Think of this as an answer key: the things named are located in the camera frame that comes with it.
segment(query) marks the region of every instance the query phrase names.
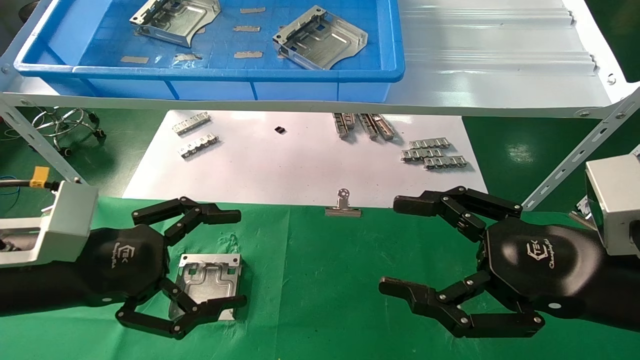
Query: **green cloth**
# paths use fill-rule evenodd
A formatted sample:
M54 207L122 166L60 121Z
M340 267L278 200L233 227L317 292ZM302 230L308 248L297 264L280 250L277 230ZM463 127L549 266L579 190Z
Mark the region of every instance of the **green cloth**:
M101 198L94 227L131 227L133 210L154 202ZM477 245L440 218L364 209L331 218L313 206L220 204L239 224L201 225L171 249L171 279L182 253L238 251L238 321L201 325L181 341L125 329L120 305L77 307L0 318L0 359L637 359L640 334L545 316L531 339L456 339L435 320L413 315L378 292L381 276L437 289L475 272ZM564 214L531 213L537 224L572 224ZM164 230L170 222L156 226ZM469 313L504 311L489 294ZM167 316L157 295L139 311Z

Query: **metal part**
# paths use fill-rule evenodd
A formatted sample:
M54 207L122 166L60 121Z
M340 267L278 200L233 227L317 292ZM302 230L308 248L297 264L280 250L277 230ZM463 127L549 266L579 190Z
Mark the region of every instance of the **metal part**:
M349 135L350 127L347 126L344 116L341 113L333 113L333 120L335 121L335 131L340 138L345 138Z
M234 31L245 31L247 33L260 32L260 26L234 26Z
M404 162L420 161L425 158L439 158L443 156L440 149L412 149L402 150L400 160Z
M218 142L218 137L211 133L206 134L205 136L201 136L199 139L188 143L187 145L181 147L178 150L178 154L183 158L188 158L191 155L195 154L198 151Z
M393 138L396 136L396 132L394 131L393 127L389 125L387 120L385 120L385 118L380 114L369 114L369 116L371 116L371 119L377 125L378 130L382 134L382 138L386 141L393 140Z
M248 8L248 9L240 9L240 13L261 13L265 12L267 8Z
M210 121L211 117L209 116L209 113L207 113L206 111L201 112L197 115L193 115L192 117L188 118L187 120L183 120L181 122L179 122L178 124L174 125L171 130L173 130L174 133L178 134L178 135L182 135L184 133L187 133L193 129L195 129L198 126L201 126L203 124L205 124L206 122Z
M129 22L139 34L191 47L193 35L220 12L219 0L148 0Z
M237 293L242 257L240 254L183 254L175 284L196 304L209 299L234 297ZM184 314L178 304L169 306L169 319ZM226 309L219 320L235 320L234 309Z
M376 127L376 123L373 121L369 114L358 114L360 118L360 123L362 124L362 128L369 135L371 140L378 137L378 128Z
M451 146L451 143L447 140L447 138L433 138L433 139L424 139L424 140L415 140L409 142L409 146L412 149L432 149L434 147L439 147L441 149L448 149Z
M311 70L328 70L367 45L368 34L316 5L273 36L273 46Z
M236 59L257 59L262 57L262 51L238 51L234 54Z
M467 161L464 156L442 156L441 158L424 158L424 168L433 170L438 168L461 168L466 167Z
M338 190L338 204L335 208L325 208L324 214L328 217L354 217L362 216L360 209L351 209L349 207L349 190Z

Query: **robotic arm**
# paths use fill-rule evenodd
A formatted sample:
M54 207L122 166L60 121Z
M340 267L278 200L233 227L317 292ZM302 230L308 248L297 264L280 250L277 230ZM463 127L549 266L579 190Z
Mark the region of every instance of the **robotic arm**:
M181 339L246 304L245 296L197 304L166 278L168 247L202 223L239 222L240 211L182 197L134 211L130 229L90 230L97 189L65 181L56 189L44 217L0 220L0 316L123 302L115 315L122 325ZM179 215L164 234L150 227ZM169 321L135 311L160 291L182 316Z
M637 159L632 160L635 163L630 164L635 167L625 173L637 181L640 164ZM596 192L607 193L603 183L595 180L605 174L588 173ZM623 176L619 175L611 186L619 185ZM640 302L640 259L634 251L618 256L607 253L612 247L618 248L614 246L616 242L625 246L638 244L634 232L637 222L627 221L626 236L605 240L606 229L624 223L611 221L620 219L609 212L613 201L608 197L609 206L605 206L605 199L594 196L596 192L591 191L590 199L595 203L592 210L597 206L600 212L595 216L601 220L600 232L528 224L520 220L519 204L464 187L447 192L426 191L420 197L398 196L394 211L440 216L467 239L479 243L477 272L440 291L383 277L379 290L405 299L412 313L434 318L456 337L531 337L545 324L540 313L640 331L640 311L636 309ZM636 194L625 199L634 197L638 199ZM638 208L640 203L635 207L636 216ZM486 227L476 214L497 222ZM470 315L460 309L462 303L484 291L512 313Z

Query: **blue plastic bin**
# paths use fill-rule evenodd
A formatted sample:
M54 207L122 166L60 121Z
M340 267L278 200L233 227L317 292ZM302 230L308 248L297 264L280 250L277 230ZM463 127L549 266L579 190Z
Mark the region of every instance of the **blue plastic bin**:
M146 0L54 0L14 63L63 95L178 100L383 102L404 75L397 0L221 0L222 12L191 48L134 36L131 16ZM331 70L278 58L272 37L314 5L369 34L367 45ZM261 13L241 8L265 7ZM257 33L234 26L260 26ZM238 51L261 58L236 59ZM201 59L176 61L178 54ZM123 62L124 56L148 58Z

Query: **silver metal bracket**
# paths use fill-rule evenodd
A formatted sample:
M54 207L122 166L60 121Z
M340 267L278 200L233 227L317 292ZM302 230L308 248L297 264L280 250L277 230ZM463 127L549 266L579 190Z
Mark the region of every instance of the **silver metal bracket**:
M235 296L241 270L240 254L183 254L175 284L199 304L209 299ZM183 314L178 304L169 305L169 319ZM234 309L220 314L220 320L235 319Z
M216 135L209 133L181 147L178 150L178 154L180 154L180 156L186 159L191 155L195 154L196 152L201 151L204 148L211 146L212 144L215 144L216 142L218 142L218 137Z
M389 125L389 123L385 120L385 118L380 114L369 114L369 115L371 116L371 119L378 127L378 130L380 130L380 134L382 135L382 138L385 139L385 141L393 140L394 137L396 136L396 132L394 131L393 127L391 127L391 125Z
M368 34L315 5L273 36L273 46L294 63L328 70L367 45Z
M188 118L187 120L180 121L178 124L174 125L171 129L173 130L174 133L178 135L182 135L184 133L187 133L195 129L198 126L205 124L210 120L211 120L211 117L209 116L209 113L205 111L197 115L194 115Z
M451 143L447 140L447 138L433 138L433 139L424 139L424 140L415 140L409 142L409 146L412 149L433 149L435 147L439 147L441 149L448 149L451 146Z
M376 139L380 132L378 131L378 128L376 127L376 123L371 118L371 115L370 114L359 114L358 117L360 117L360 123L362 124L362 128L367 133L367 135L369 135L369 138L371 140Z
M219 0L148 0L129 22L138 34L191 47L193 35L220 12Z
M324 214L328 217L352 217L359 218L362 216L360 209L351 209L349 207L349 190L338 190L338 205L335 208L325 208Z

